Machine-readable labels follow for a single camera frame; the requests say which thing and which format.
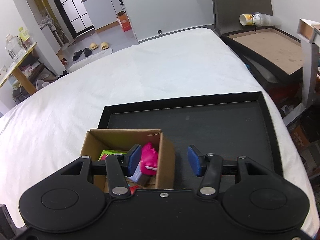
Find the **white bedsheet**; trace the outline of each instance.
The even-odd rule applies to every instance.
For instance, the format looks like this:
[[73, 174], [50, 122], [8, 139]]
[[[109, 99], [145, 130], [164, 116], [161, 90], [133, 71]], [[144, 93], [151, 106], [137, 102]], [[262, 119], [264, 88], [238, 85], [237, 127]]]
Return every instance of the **white bedsheet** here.
[[0, 203], [18, 227], [21, 194], [76, 159], [104, 106], [263, 91], [279, 142], [284, 177], [309, 197], [302, 229], [319, 228], [305, 169], [281, 116], [245, 65], [212, 31], [193, 29], [123, 49], [57, 80], [0, 119]]

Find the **screw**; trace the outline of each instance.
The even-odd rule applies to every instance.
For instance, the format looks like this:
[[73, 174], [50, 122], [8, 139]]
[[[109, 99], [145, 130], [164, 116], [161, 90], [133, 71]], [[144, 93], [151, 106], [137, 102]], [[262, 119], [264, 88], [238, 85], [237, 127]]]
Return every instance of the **screw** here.
[[160, 193], [160, 197], [169, 197], [169, 194], [166, 192]]
[[112, 189], [112, 193], [116, 195], [123, 195], [128, 192], [128, 189], [126, 187], [115, 187]]
[[200, 189], [200, 193], [203, 195], [212, 195], [212, 194], [216, 193], [216, 189], [213, 187], [202, 187]]

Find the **slipper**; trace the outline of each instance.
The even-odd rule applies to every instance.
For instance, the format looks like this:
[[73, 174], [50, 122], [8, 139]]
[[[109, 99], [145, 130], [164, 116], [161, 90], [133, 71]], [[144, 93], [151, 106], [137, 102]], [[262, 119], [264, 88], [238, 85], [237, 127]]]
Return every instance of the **slipper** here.
[[101, 43], [101, 50], [104, 50], [104, 49], [107, 49], [107, 48], [109, 48], [109, 43], [107, 43], [107, 42]]
[[92, 54], [92, 51], [89, 48], [84, 48], [83, 52], [86, 57], [89, 57]]
[[98, 45], [97, 45], [96, 43], [94, 43], [94, 42], [90, 44], [90, 49], [91, 49], [91, 50], [94, 50], [94, 49], [96, 49], [97, 47], [98, 47]]
[[82, 50], [76, 51], [76, 52], [73, 54], [72, 60], [73, 60], [73, 61], [77, 61], [77, 60], [80, 58], [82, 52], [83, 52]]

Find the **black slipper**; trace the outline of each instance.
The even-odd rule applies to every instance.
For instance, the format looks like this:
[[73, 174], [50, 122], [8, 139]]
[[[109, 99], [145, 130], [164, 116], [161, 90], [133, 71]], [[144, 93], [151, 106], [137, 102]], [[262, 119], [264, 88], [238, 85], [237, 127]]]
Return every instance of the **black slipper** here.
[[83, 52], [82, 50], [76, 51], [76, 52], [73, 54], [72, 60], [73, 60], [73, 61], [77, 61], [77, 60], [80, 58], [82, 52]]
[[89, 48], [84, 48], [83, 52], [86, 57], [89, 57], [92, 54], [92, 51]]

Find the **glass door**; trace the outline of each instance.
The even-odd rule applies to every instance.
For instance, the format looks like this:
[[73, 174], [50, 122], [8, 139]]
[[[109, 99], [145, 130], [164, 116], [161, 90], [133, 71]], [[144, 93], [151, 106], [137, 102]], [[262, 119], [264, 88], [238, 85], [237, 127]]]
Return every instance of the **glass door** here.
[[93, 28], [82, 0], [54, 0], [71, 35], [76, 36]]

